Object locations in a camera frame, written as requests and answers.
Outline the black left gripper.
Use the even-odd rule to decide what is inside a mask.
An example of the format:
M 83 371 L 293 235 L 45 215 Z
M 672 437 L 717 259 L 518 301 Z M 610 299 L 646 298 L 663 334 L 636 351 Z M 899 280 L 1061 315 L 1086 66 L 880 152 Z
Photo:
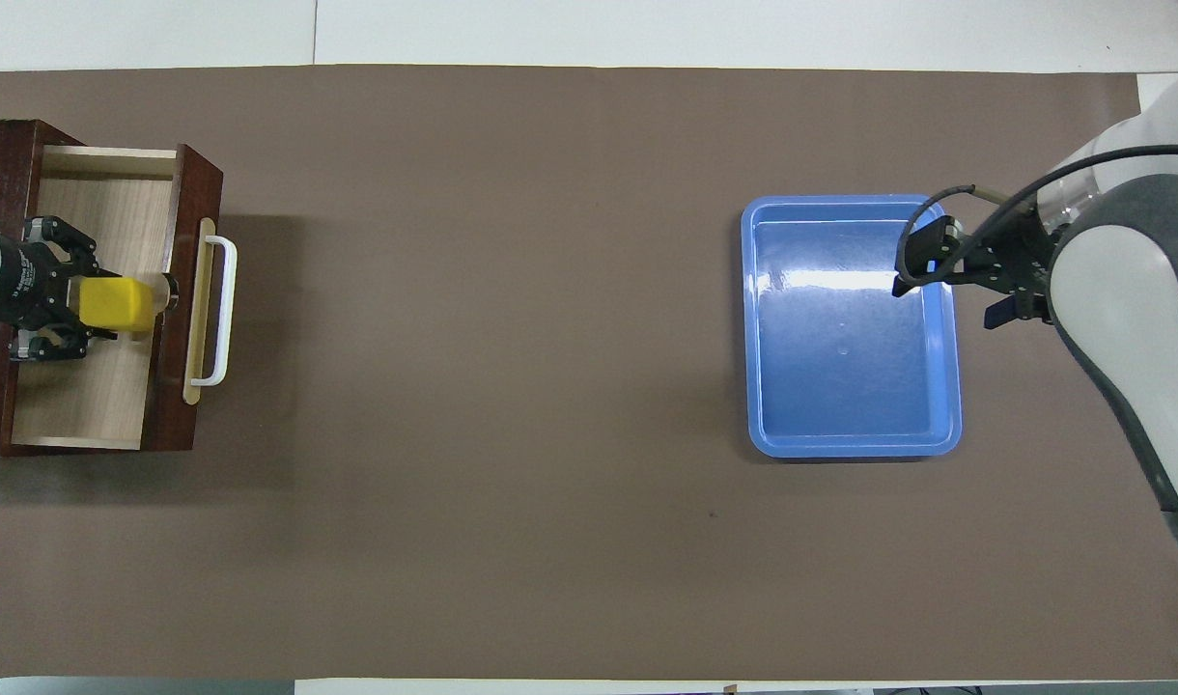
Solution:
M 78 319 L 68 307 L 44 307 L 42 283 L 102 277 L 98 243 L 59 216 L 28 217 L 21 245 L 0 236 L 0 322 L 14 327 L 12 362 L 82 360 L 94 340 L 118 333 Z

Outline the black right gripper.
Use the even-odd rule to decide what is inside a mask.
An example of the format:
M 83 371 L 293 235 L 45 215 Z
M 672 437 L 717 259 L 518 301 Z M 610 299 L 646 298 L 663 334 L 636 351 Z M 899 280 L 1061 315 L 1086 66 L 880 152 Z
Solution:
M 894 298 L 935 283 L 928 282 L 929 274 L 942 265 L 954 267 L 948 262 L 961 246 L 960 232 L 962 225 L 954 216 L 942 214 L 921 225 L 916 225 L 916 217 L 911 217 L 895 252 Z M 1048 233 L 1035 217 L 1023 217 L 968 252 L 962 267 L 954 273 L 955 285 L 974 285 L 1002 294 L 1002 299 L 986 309 L 982 327 L 995 330 L 1015 320 L 1052 325 L 1048 282 L 1057 243 L 1058 232 Z

